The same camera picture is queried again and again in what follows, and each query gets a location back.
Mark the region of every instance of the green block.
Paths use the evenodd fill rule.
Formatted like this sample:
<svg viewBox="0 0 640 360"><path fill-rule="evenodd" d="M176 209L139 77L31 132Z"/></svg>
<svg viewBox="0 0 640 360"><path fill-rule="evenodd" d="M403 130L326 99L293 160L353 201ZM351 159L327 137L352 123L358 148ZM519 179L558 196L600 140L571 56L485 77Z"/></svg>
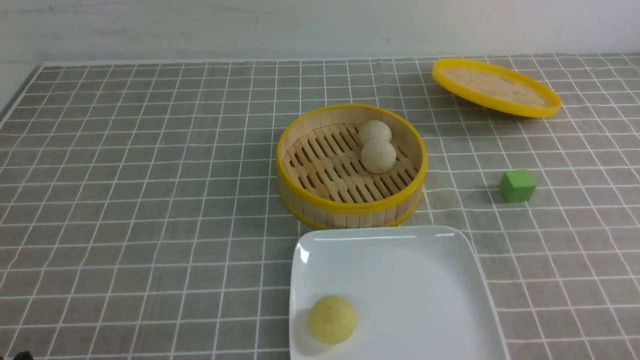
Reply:
<svg viewBox="0 0 640 360"><path fill-rule="evenodd" d="M536 180L527 169L507 171L500 181L500 193L506 202L529 201L535 189Z"/></svg>

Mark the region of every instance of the square plate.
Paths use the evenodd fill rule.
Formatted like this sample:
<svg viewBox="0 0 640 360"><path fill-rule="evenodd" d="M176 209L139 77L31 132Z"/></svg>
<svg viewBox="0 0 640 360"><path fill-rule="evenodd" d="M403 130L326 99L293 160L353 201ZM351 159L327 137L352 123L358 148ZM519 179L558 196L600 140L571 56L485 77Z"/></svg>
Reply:
<svg viewBox="0 0 640 360"><path fill-rule="evenodd" d="M353 304L338 345L307 327L324 296ZM495 311L467 239L444 226L324 230L300 238L291 271L291 359L504 360Z"/></svg>

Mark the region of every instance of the steamer basket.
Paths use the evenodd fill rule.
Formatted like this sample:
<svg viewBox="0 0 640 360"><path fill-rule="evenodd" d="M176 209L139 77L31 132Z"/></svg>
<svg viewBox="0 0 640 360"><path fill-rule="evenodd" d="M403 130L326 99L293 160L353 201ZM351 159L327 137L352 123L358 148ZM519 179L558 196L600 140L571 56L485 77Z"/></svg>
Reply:
<svg viewBox="0 0 640 360"><path fill-rule="evenodd" d="M358 130L369 120L393 134L396 164L372 174L360 162ZM316 229L396 226L422 198L427 152L405 119L359 104L328 106L294 121L276 154L280 195L298 220Z"/></svg>

